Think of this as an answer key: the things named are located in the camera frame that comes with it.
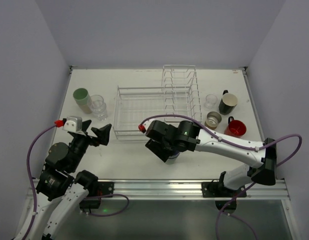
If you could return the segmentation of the light green cup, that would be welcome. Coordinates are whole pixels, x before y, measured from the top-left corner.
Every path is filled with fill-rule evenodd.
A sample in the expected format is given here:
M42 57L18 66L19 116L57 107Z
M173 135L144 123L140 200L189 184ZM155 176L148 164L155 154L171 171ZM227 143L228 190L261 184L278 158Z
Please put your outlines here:
M90 94L85 88L78 88L72 94L77 105L87 105L91 101Z

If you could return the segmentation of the black mug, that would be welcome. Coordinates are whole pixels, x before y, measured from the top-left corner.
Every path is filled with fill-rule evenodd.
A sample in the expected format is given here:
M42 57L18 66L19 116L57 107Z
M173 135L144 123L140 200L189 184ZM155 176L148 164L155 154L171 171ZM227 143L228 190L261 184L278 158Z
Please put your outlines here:
M238 98L234 94L229 93L228 90L224 90L218 106L219 113L222 115L228 115L237 105Z

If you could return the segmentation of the purple cup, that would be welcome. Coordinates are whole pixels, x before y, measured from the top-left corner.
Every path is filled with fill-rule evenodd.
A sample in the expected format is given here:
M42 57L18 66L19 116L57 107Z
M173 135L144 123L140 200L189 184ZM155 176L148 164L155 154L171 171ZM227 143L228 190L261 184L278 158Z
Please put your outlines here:
M170 159L175 159L179 156L180 152L176 151L175 153L173 153L169 158Z

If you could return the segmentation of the cream and brown cup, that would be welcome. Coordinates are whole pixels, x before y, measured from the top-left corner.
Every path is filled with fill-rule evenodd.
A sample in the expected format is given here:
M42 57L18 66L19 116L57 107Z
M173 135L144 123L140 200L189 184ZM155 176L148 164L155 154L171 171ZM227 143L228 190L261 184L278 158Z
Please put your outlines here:
M215 130L218 127L218 125L221 123L221 121L222 121L222 116L218 112L210 111L206 115L204 125L211 130Z

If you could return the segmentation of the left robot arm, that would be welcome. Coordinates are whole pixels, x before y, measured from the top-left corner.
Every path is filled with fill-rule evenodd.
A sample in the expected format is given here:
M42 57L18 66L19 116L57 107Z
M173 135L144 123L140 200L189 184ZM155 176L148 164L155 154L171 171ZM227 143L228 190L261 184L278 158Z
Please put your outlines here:
M33 195L33 207L28 213L16 240L54 240L62 225L80 202L95 193L98 177L87 170L74 173L89 146L107 146L110 140L111 124L101 128L93 127L93 136L87 129L91 120L68 116L56 120L53 127L62 128L72 136L69 144L53 144L44 161L44 168L35 184L29 175Z

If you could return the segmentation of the aluminium mounting rail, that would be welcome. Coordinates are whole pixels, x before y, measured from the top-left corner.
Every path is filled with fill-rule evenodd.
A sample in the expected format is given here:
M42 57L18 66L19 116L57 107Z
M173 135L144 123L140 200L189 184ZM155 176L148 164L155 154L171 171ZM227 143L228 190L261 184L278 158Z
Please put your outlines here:
M100 179L107 191L122 194L131 200L215 200L225 201L228 197L206 197L202 183L210 179L163 180L163 179ZM278 180L276 185L265 186L255 184L246 190L246 197L241 200L289 200L289 192L285 181Z

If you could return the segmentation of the red mug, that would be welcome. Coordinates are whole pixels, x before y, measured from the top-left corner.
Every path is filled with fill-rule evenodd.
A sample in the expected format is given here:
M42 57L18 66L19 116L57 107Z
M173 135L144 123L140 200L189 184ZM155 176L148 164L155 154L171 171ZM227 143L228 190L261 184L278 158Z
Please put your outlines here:
M233 116L228 117L228 125L224 130L225 135L241 138L246 132L247 127L242 121L234 119Z

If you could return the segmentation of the clear glass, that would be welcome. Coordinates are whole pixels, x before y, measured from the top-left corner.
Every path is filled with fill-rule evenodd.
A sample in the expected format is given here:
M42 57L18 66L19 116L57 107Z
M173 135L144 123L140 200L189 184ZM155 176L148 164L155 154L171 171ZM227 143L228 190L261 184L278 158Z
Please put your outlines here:
M92 113L100 120L104 121L108 117L107 104L101 95L92 95L87 103Z
M205 97L205 107L207 109L213 109L218 101L218 98L214 94L208 94Z

